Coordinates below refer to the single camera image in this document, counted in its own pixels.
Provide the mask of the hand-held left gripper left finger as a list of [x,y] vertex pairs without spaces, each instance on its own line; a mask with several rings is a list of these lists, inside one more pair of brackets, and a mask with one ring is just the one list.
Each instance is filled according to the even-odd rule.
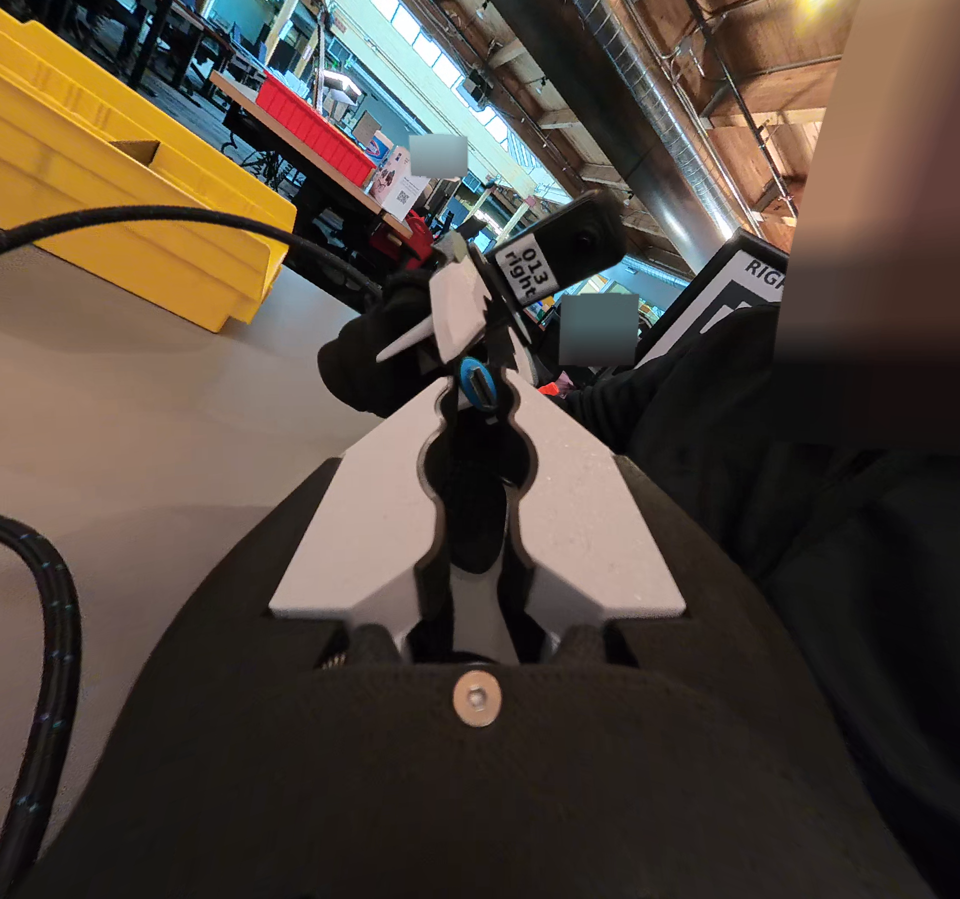
[[270,602],[289,620],[408,634],[425,616],[418,584],[440,552],[426,452],[447,429],[450,377],[433,381],[343,454]]

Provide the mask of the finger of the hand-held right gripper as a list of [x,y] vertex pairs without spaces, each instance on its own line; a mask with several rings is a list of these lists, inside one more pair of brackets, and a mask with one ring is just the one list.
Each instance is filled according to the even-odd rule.
[[435,252],[431,320],[439,359],[450,365],[483,339],[490,292],[468,245],[436,245]]
[[496,291],[481,290],[480,305],[484,319],[482,359],[494,383],[500,383],[506,372],[513,372],[525,383],[536,384],[538,369],[524,313]]

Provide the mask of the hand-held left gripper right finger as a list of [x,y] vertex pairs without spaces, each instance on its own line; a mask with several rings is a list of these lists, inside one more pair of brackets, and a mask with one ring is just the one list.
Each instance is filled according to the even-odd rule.
[[687,603],[613,451],[516,370],[510,427],[532,458],[515,510],[531,572],[524,612],[551,638],[615,620],[681,617]]

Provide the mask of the yellow plastic bin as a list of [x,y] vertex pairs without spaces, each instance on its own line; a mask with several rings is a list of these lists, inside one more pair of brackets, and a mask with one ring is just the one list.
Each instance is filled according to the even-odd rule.
[[[1,225],[75,210],[204,208],[292,231],[296,209],[37,21],[1,13]],[[150,168],[110,146],[157,140]],[[219,332],[252,322],[288,247],[184,222],[101,226],[41,247],[128,293]]]

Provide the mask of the person's right forearm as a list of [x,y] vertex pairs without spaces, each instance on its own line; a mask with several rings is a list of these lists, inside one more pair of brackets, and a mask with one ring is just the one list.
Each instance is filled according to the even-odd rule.
[[551,402],[615,453],[650,472],[752,461],[767,446],[756,384],[735,365],[666,355]]

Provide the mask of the person's right hand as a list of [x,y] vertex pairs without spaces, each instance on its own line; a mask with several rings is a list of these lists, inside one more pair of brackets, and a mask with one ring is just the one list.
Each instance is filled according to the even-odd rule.
[[387,418],[442,377],[430,346],[377,361],[378,354],[431,314],[426,270],[390,276],[366,311],[348,321],[318,350],[318,372],[338,400],[360,413]]

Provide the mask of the white printed box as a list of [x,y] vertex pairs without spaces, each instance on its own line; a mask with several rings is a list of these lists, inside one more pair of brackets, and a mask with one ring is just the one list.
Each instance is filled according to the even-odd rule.
[[373,175],[367,195],[381,211],[404,221],[433,184],[433,179],[414,174],[409,150],[395,145]]

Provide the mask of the wooden work table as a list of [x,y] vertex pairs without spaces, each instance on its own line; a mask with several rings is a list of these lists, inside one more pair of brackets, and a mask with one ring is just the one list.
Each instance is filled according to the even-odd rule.
[[277,147],[278,151],[286,154],[286,158],[293,165],[302,167],[304,174],[312,179],[323,179],[319,184],[324,186],[328,192],[337,188],[341,192],[339,197],[347,197],[351,202],[350,207],[353,210],[363,210],[372,217],[372,221],[386,224],[391,234],[404,242],[408,242],[413,233],[405,221],[397,219],[389,212],[381,209],[378,203],[363,191],[363,189],[351,182],[346,176],[340,173],[329,162],[296,137],[289,129],[275,120],[262,107],[258,106],[257,95],[252,88],[244,86],[234,80],[233,77],[225,75],[217,70],[211,71],[209,80],[212,86],[216,87],[230,101],[231,106],[236,106],[253,118],[261,129],[270,134],[270,141]]

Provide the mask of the person's torso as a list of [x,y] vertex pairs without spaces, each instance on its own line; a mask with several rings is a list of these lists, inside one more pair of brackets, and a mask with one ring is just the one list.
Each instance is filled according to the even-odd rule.
[[747,370],[762,453],[650,472],[622,456],[756,584],[883,820],[933,892],[958,897],[958,456],[778,440],[768,391],[779,311],[739,309],[664,355]]

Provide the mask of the red plastic bin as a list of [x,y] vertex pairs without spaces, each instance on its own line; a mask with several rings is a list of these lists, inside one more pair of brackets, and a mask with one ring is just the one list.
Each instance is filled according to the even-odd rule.
[[280,79],[266,74],[256,104],[348,181],[367,185],[375,165],[361,146]]

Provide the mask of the silver ventilation duct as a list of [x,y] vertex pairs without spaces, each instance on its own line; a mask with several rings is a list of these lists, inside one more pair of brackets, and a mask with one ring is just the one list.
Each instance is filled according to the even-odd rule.
[[628,0],[570,0],[586,30],[616,69],[676,168],[703,218],[723,241],[739,228],[762,230],[719,160],[690,101],[679,95],[666,60]]

